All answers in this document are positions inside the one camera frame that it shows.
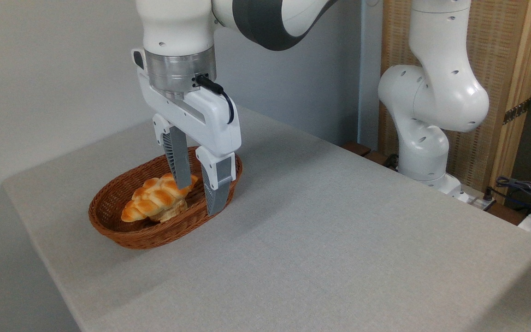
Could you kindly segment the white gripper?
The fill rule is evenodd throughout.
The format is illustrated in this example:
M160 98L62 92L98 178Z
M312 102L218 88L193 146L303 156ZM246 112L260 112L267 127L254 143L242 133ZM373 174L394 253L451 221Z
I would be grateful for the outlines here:
M233 102L196 81L214 79L214 48L197 54L167 56L133 49L133 62L146 103L153 116L157 143L164 149L179 189L191 185L186 135L201 146L201 163L208 215L227 204L230 184L236 180L235 151L242 144L238 113Z

